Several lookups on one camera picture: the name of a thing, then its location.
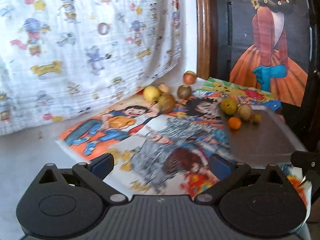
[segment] tray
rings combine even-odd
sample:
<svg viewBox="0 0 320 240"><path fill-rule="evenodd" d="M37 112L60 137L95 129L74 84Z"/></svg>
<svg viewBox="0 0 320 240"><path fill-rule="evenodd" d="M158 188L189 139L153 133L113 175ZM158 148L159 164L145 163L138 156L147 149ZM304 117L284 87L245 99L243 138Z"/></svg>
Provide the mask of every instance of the tray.
<svg viewBox="0 0 320 240"><path fill-rule="evenodd" d="M269 163L290 163L294 151L307 151L297 136L272 110L257 105L251 108L254 113L261 115L260 124L242 122L241 128L236 131L229 128L228 118L221 115L226 124L225 131L231 153L237 161L247 163L252 168L261 168Z"/></svg>

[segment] blue glove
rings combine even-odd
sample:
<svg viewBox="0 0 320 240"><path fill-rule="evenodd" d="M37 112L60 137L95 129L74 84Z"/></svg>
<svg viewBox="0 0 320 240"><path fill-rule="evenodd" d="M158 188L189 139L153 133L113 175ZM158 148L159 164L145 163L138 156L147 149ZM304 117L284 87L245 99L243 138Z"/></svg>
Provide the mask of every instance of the blue glove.
<svg viewBox="0 0 320 240"><path fill-rule="evenodd" d="M284 78L287 76L287 69L284 65L275 67L260 66L252 71L256 75L258 83L261 85L261 90L270 92L271 78Z"/></svg>

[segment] ribbed black surface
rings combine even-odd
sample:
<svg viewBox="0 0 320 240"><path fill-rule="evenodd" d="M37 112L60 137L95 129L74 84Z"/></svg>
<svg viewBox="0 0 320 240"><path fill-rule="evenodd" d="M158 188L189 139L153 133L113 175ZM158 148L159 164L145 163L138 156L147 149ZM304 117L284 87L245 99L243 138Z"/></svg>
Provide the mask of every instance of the ribbed black surface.
<svg viewBox="0 0 320 240"><path fill-rule="evenodd" d="M26 237L24 240L35 240ZM102 222L76 240L253 240L231 230L209 206L188 196L135 196L110 208ZM283 240L299 240L296 235Z"/></svg>

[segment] woman in orange skirt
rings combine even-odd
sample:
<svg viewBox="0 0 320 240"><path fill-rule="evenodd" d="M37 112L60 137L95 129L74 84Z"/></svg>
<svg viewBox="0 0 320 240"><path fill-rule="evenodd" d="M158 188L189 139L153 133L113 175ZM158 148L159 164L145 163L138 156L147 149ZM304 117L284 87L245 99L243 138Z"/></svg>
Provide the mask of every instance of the woman in orange skirt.
<svg viewBox="0 0 320 240"><path fill-rule="evenodd" d="M230 73L230 82L271 92L275 98L301 106L307 73L288 58L284 15L293 0L251 0L254 45L244 52Z"/></svg>

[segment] silver screw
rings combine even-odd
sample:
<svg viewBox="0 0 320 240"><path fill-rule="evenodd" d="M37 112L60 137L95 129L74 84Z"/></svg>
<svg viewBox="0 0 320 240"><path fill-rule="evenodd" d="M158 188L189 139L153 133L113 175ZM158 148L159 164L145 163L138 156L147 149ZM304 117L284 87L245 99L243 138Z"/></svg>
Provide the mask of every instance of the silver screw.
<svg viewBox="0 0 320 240"><path fill-rule="evenodd" d="M112 202L122 202L125 200L125 195L123 194L113 194L110 196Z"/></svg>
<svg viewBox="0 0 320 240"><path fill-rule="evenodd" d="M209 194L200 194L197 196L197 200L200 202L209 202L212 200L212 196Z"/></svg>

